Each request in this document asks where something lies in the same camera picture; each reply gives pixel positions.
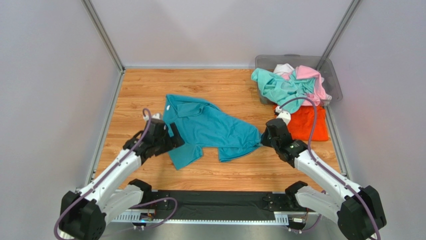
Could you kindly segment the teal t shirt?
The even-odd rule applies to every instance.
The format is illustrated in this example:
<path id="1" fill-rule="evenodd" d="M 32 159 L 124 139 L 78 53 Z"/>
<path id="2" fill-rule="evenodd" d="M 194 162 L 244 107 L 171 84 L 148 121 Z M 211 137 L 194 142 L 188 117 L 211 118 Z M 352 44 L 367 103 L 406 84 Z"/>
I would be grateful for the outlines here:
<path id="1" fill-rule="evenodd" d="M 226 163 L 261 146 L 257 127 L 202 98 L 167 94 L 163 120 L 169 127 L 175 124 L 184 141 L 183 146 L 168 153 L 176 170 L 199 160 L 205 148 L 216 148 L 218 160 Z"/>

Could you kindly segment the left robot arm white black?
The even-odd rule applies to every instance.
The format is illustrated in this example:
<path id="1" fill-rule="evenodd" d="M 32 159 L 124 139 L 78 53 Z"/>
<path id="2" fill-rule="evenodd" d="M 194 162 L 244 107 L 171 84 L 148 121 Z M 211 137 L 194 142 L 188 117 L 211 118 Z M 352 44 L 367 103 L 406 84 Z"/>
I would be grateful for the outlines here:
<path id="1" fill-rule="evenodd" d="M 127 140 L 115 160 L 93 181 L 77 192 L 67 192 L 61 200 L 60 216 L 54 225 L 76 240 L 98 240 L 106 226 L 128 209 L 150 207 L 152 187 L 134 179 L 121 191 L 116 190 L 147 159 L 177 149 L 185 144 L 175 123 L 149 119 L 144 130 Z"/>

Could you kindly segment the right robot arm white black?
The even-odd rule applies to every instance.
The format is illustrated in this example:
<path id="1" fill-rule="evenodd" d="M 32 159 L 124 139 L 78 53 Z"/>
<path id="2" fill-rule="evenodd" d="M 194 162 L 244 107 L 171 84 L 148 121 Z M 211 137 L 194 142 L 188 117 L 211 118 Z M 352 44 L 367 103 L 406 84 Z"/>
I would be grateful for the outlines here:
<path id="1" fill-rule="evenodd" d="M 333 221 L 348 240 L 380 238 L 380 229 L 387 225 L 387 219 L 374 187 L 362 187 L 338 173 L 310 145 L 293 139 L 282 119 L 269 120 L 265 126 L 261 143 L 273 148 L 283 162 L 305 173 L 325 191 L 298 181 L 285 190 L 294 204 Z"/>

